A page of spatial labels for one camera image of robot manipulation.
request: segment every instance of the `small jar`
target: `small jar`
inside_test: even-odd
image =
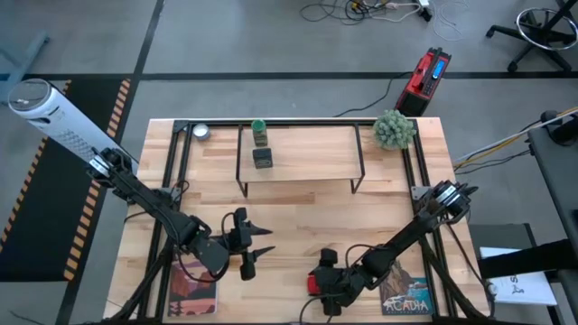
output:
[[[253,139],[256,146],[267,146],[267,125],[264,120],[255,120],[251,123]]]

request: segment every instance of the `small potted plant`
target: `small potted plant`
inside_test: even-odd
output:
[[[373,125],[378,145],[387,150],[406,149],[414,140],[414,124],[396,110],[386,110]]]

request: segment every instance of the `book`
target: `book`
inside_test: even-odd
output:
[[[193,255],[182,255],[182,263],[194,277],[210,280],[209,271]],[[172,258],[169,281],[169,317],[214,313],[217,310],[217,283],[192,280],[181,269],[176,253]]]
[[[381,313],[384,315],[430,315],[432,300],[427,281],[412,277],[395,261],[386,280],[379,285]]]
[[[517,252],[519,249],[480,247],[482,258]],[[556,298],[544,272],[502,276],[489,279],[496,302],[553,306]]]

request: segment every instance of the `wire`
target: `wire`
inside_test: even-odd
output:
[[[323,298],[335,298],[335,297],[339,297],[342,296],[345,293],[335,293],[335,294],[324,294],[324,295],[320,295],[320,296],[315,296],[313,298],[311,298],[310,300],[308,300],[305,305],[301,308],[301,311],[299,312],[299,325],[303,325],[303,313],[305,312],[305,309],[307,308],[307,306],[309,306],[310,303],[316,301],[316,300],[321,300]],[[327,319],[327,323],[329,324],[331,322],[331,319],[333,318],[333,316],[330,316],[329,319]]]
[[[529,151],[529,150],[526,150],[526,151],[524,151],[524,152],[511,155],[511,156],[506,157],[506,158],[504,158],[504,159],[500,159],[500,160],[498,160],[499,162],[491,163],[491,164],[487,164],[487,165],[483,165],[483,166],[481,166],[481,167],[474,168],[474,169],[472,169],[472,170],[470,170],[470,171],[466,171],[466,172],[456,172],[455,174],[456,174],[456,175],[465,175],[465,174],[469,174],[469,173],[476,172],[476,171],[478,171],[478,170],[480,170],[480,169],[484,169],[484,168],[488,168],[488,167],[493,167],[493,166],[498,166],[498,165],[501,165],[501,164],[503,164],[503,163],[507,163],[507,162],[511,161],[512,159],[514,159],[514,158],[521,157],[521,156],[526,155],[526,154],[529,154],[529,153],[530,153],[530,151]]]
[[[481,276],[478,274],[476,269],[471,264],[470,258],[466,254],[466,250],[463,249],[463,246],[461,245],[461,241],[458,238],[458,236],[455,234],[455,232],[453,231],[452,226],[449,224],[446,224],[446,226],[447,226],[448,230],[450,230],[450,234],[452,234],[453,240],[455,240],[456,244],[458,244],[458,247],[460,248],[460,251],[461,251],[461,255],[463,255],[463,258],[466,260],[466,264],[468,265],[468,267],[470,268],[470,270],[474,274],[474,276],[478,279],[478,281],[480,281],[481,286],[484,288],[484,292],[486,293],[486,296],[489,299],[489,317],[493,319],[494,313],[496,311],[496,302],[495,302],[494,295],[489,290],[489,286],[491,285],[491,283],[489,281],[485,281],[481,278]]]
[[[32,324],[36,324],[36,325],[44,325],[43,323],[41,323],[41,322],[39,322],[39,321],[37,321],[37,320],[29,319],[28,317],[24,317],[24,316],[18,315],[18,314],[15,313],[14,311],[10,311],[10,313],[12,314],[12,316],[14,316],[14,317],[17,318],[17,319],[26,320],[26,321],[31,322]]]
[[[489,155],[489,154],[495,153],[497,150],[500,150],[500,149],[504,148],[504,147],[507,146],[507,145],[510,145],[510,144],[514,143],[517,139],[519,139],[522,135],[526,134],[526,133],[529,132],[530,130],[535,129],[535,128],[538,128],[538,127],[542,127],[542,126],[545,126],[545,125],[549,125],[549,124],[551,124],[551,123],[553,123],[553,122],[555,122],[555,121],[558,121],[558,120],[560,120],[560,119],[562,119],[562,118],[564,118],[564,117],[566,117],[566,116],[569,116],[569,115],[573,114],[575,111],[578,111],[578,107],[573,107],[573,108],[567,109],[567,110],[565,110],[564,112],[558,114],[558,116],[557,116],[556,118],[553,118],[553,119],[551,119],[551,120],[548,120],[548,121],[546,121],[546,122],[544,122],[544,123],[542,123],[542,124],[539,124],[539,125],[534,125],[534,126],[530,125],[531,127],[526,127],[526,128],[524,128],[524,129],[522,129],[522,131],[520,131],[520,132],[518,132],[518,133],[516,133],[516,134],[514,134],[514,135],[508,136],[508,137],[506,137],[506,138],[504,138],[504,139],[501,139],[501,140],[499,140],[499,141],[497,141],[497,142],[495,142],[495,143],[493,143],[493,144],[489,144],[489,145],[487,145],[487,146],[485,146],[485,147],[483,147],[483,148],[481,148],[481,149],[479,149],[479,150],[476,150],[476,151],[474,151],[474,152],[472,152],[472,153],[465,154],[465,155],[463,155],[462,157],[456,159],[456,161],[458,161],[458,162],[457,162],[457,163],[456,163],[456,162],[454,163],[455,171],[457,171],[458,169],[460,169],[460,168],[461,168],[463,165],[465,165],[466,163],[475,162],[475,161],[477,161],[477,160],[479,160],[479,159],[481,159],[481,158],[483,158],[483,157],[485,157],[485,156],[487,156],[487,155]],[[477,155],[477,154],[479,154],[479,153],[484,153],[484,154],[482,154],[482,155],[480,155],[480,156],[478,156],[478,157],[476,157],[476,158],[471,158],[471,157],[473,157],[474,155]]]
[[[369,105],[367,105],[367,106],[365,106],[365,107],[362,107],[362,108],[350,108],[350,109],[348,109],[348,110],[346,110],[346,111],[344,111],[344,112],[342,112],[342,113],[339,113],[338,115],[333,116],[333,117],[341,117],[341,116],[344,116],[344,115],[346,115],[346,114],[348,114],[348,113],[350,113],[350,112],[359,112],[359,111],[362,111],[362,110],[366,110],[366,109],[368,109],[368,108],[370,108],[370,107],[373,107],[374,105],[376,105],[377,103],[379,103],[380,101],[382,101],[384,98],[387,97],[387,95],[389,94],[389,89],[391,88],[391,83],[392,83],[395,79],[401,78],[401,77],[403,77],[403,76],[405,76],[406,74],[409,74],[409,73],[413,73],[413,71],[407,71],[407,72],[400,73],[400,74],[394,76],[392,79],[390,79],[389,82],[387,83],[386,94],[383,95],[382,97],[380,97],[378,100],[374,101],[373,103],[371,103],[371,104],[369,104]]]
[[[325,15],[311,18],[305,14],[310,8],[315,7],[321,8]],[[318,23],[326,18],[334,18],[345,25],[356,25],[362,23],[363,20],[367,18],[368,10],[368,6],[353,0],[343,0],[339,5],[338,0],[333,0],[331,4],[326,4],[324,0],[320,0],[317,3],[303,6],[299,10],[299,15],[310,23]]]
[[[126,223],[129,219],[131,219],[131,218],[138,217],[138,216],[142,216],[142,215],[144,215],[144,214],[146,214],[146,211],[140,211],[140,212],[133,213],[132,215],[127,216],[127,217],[125,218],[125,223]]]
[[[470,9],[470,4],[468,4],[465,0],[464,1],[451,1],[451,2],[443,3],[439,7],[437,7],[437,5],[435,4],[435,0],[433,0],[433,1],[430,1],[430,5],[432,6],[432,9],[433,9],[432,10],[433,11],[433,32],[447,42],[457,42],[457,41],[462,40],[463,34],[458,29],[457,23],[449,20],[443,12],[449,5],[458,5],[458,6],[462,5],[464,7],[464,11],[465,11],[465,10]],[[451,38],[447,38],[447,37],[443,36],[437,28],[438,22],[442,23],[445,26],[450,27],[451,29],[456,31],[459,36],[455,39],[451,39]]]
[[[401,18],[398,19],[392,19],[392,18],[387,18],[384,16],[375,16],[372,13],[369,13],[369,17],[373,18],[373,19],[378,19],[378,20],[385,20],[391,23],[399,23],[401,21],[403,21],[404,19],[406,19],[406,17],[412,15],[412,14],[417,14],[420,10],[422,10],[422,6],[420,4],[391,4],[392,7],[394,7],[395,9],[399,8],[399,7],[403,7],[403,6],[416,6],[415,10],[412,10],[411,12],[404,14],[403,16],[401,16]]]
[[[227,235],[225,233],[225,220],[227,219],[227,217],[234,216],[234,215],[235,214],[233,212],[229,212],[225,216],[223,216],[223,218],[220,221],[221,237],[223,238],[223,242],[225,243],[225,248],[227,248],[227,250],[229,252],[230,252],[230,249],[229,249],[229,245],[228,245]],[[192,274],[189,273],[189,271],[187,271],[187,268],[185,267],[184,263],[182,262],[181,250],[179,250],[177,252],[177,259],[179,260],[179,265],[181,266],[181,269],[185,273],[185,275],[187,275],[187,277],[189,277],[191,280],[196,281],[196,282],[200,282],[200,283],[215,283],[218,280],[220,280],[228,270],[229,260],[227,260],[227,262],[223,265],[223,267],[220,269],[220,271],[217,274],[213,274],[210,272],[210,276],[212,277],[211,280],[200,279],[200,278],[194,277]]]

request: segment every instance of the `black floor mat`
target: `black floor mat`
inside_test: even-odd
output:
[[[130,80],[73,80],[64,92],[119,141],[129,87]],[[85,166],[52,139],[42,139],[2,234],[0,281],[70,281],[83,269],[106,193]]]

